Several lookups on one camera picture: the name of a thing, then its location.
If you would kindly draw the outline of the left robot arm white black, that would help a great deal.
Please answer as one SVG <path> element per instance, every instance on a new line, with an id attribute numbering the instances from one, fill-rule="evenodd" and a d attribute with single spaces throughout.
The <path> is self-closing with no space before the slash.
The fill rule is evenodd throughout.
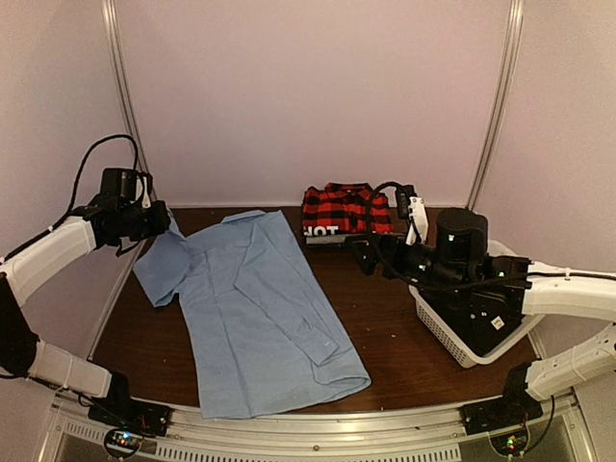
<path id="1" fill-rule="evenodd" d="M 68 390 L 90 404 L 89 417 L 145 437 L 163 437 L 169 407 L 134 399 L 127 377 L 46 343 L 32 331 L 22 308 L 52 277 L 104 246 L 125 254 L 164 234 L 170 225 L 166 204 L 152 199 L 152 176 L 128 168 L 107 168 L 99 193 L 71 209 L 59 224 L 1 263 L 1 368 L 5 379 L 30 379 Z"/>

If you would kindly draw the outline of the light blue long sleeve shirt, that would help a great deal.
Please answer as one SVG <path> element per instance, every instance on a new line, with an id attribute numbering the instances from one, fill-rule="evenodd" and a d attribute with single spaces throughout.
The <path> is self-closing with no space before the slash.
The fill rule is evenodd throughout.
<path id="1" fill-rule="evenodd" d="M 206 419 L 284 413 L 372 383 L 282 212 L 188 236 L 171 225 L 134 273 L 152 305 L 180 304 Z"/>

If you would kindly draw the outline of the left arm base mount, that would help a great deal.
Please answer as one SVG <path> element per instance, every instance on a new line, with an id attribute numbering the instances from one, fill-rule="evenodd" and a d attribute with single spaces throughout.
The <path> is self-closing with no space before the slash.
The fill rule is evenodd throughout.
<path id="1" fill-rule="evenodd" d="M 90 400 L 88 417 L 108 426 L 128 429 L 146 437 L 165 437 L 172 410 L 162 404 L 129 399 L 127 404 L 110 404 L 104 399 Z"/>

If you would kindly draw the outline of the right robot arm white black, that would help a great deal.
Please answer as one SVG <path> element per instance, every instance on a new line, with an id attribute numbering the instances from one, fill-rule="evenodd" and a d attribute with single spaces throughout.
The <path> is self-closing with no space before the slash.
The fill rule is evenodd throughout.
<path id="1" fill-rule="evenodd" d="M 512 368 L 500 397 L 461 409 L 467 433 L 523 424 L 542 416 L 543 401 L 615 369 L 615 276 L 559 268 L 516 255 L 488 252 L 488 221 L 448 208 L 436 219 L 436 241 L 411 229 L 363 234 L 346 244 L 366 275 L 408 284 L 418 317 L 458 363 L 489 364 L 546 315 L 606 321 L 587 341 L 548 359 Z"/>

